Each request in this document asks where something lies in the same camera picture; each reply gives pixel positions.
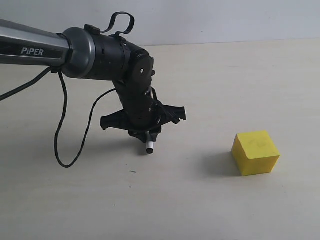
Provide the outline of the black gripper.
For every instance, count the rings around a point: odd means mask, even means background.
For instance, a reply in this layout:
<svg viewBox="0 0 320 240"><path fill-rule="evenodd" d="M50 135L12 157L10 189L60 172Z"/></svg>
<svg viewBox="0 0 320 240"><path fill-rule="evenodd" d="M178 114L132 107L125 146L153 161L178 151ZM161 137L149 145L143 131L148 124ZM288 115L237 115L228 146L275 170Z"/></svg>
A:
<svg viewBox="0 0 320 240"><path fill-rule="evenodd" d="M113 128L128 131L131 137L146 143L157 141L163 125L170 122L178 124L181 120L186 120L186 110L183 106L165 105L156 99L151 99L150 104L150 107L136 114L130 114L123 109L102 116L100 126L103 130Z"/></svg>

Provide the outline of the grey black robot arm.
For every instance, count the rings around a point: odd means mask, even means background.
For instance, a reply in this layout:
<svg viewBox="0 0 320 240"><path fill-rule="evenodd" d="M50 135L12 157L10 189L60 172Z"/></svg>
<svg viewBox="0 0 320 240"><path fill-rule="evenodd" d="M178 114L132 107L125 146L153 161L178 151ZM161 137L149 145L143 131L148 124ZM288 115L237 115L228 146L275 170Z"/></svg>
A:
<svg viewBox="0 0 320 240"><path fill-rule="evenodd" d="M186 119L184 107L157 99L154 59L148 51L119 33L103 35L90 25L51 33L1 20L0 62L53 67L72 79L111 81L122 110L101 117L100 126L126 130L142 142L147 134L156 140L163 125Z"/></svg>

